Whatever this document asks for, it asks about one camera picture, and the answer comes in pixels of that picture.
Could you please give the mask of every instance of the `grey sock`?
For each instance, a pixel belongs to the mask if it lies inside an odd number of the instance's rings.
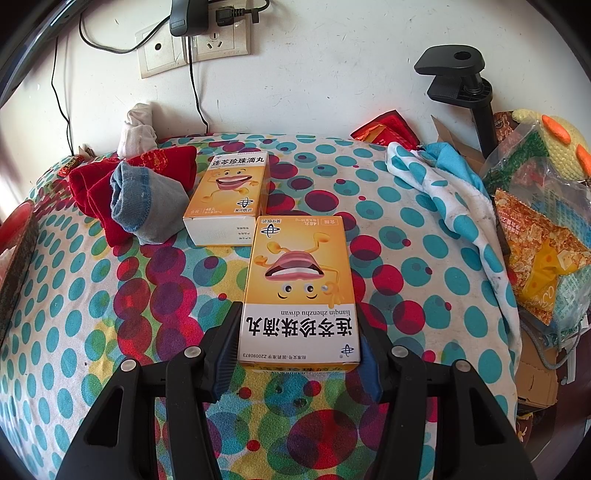
[[[176,180],[122,161],[111,176],[111,214],[140,245],[163,244],[184,228],[189,197]]]

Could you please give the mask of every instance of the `orange felt piece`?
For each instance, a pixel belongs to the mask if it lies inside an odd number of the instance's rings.
[[[570,145],[570,134],[556,120],[550,118],[548,115],[542,115],[542,123],[559,141],[565,145]]]
[[[581,164],[581,168],[585,172],[585,175],[591,177],[591,154],[587,150],[585,150],[584,146],[578,144],[576,155],[577,160]]]

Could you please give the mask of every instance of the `cardboard box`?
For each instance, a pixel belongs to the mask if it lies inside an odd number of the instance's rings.
[[[241,364],[349,371],[359,358],[342,218],[259,217],[242,313]]]
[[[521,341],[521,361],[515,374],[519,404],[529,407],[525,409],[529,411],[550,407],[556,403],[558,394],[556,370],[548,370],[542,364],[534,343],[523,330]],[[549,363],[556,363],[556,348],[546,349],[544,355]]]
[[[252,245],[268,193],[268,152],[216,155],[183,217],[191,240],[197,246]]]

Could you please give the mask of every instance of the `cartoon mouth character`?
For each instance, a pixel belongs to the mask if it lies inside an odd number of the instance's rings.
[[[204,202],[211,202],[213,196],[217,192],[224,192],[228,190],[233,190],[234,192],[238,192],[240,195],[247,195],[249,190],[244,185],[250,185],[251,187],[255,187],[259,184],[256,180],[251,180],[252,175],[246,175],[244,172],[246,169],[239,168],[233,169],[229,168],[227,170],[218,170],[216,171],[210,179],[208,179],[209,183],[215,183],[217,186],[217,190],[211,192],[211,194],[206,195],[202,198]]]
[[[291,251],[283,248],[277,242],[267,243],[267,249],[274,255],[283,252],[273,264],[267,264],[268,258],[258,255],[254,259],[255,265],[265,267],[265,278],[276,282],[276,294],[281,300],[288,300],[291,304],[325,304],[334,308],[335,304],[343,302],[339,293],[339,271],[320,265],[312,256],[330,240],[325,233],[316,232],[313,236],[314,247],[304,251]],[[327,272],[335,274],[334,281],[327,281]]]

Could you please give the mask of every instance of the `red packet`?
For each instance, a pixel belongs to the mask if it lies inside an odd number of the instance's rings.
[[[417,136],[396,111],[386,112],[371,120],[351,134],[354,140],[383,145],[398,142],[407,150],[416,150],[420,144]]]

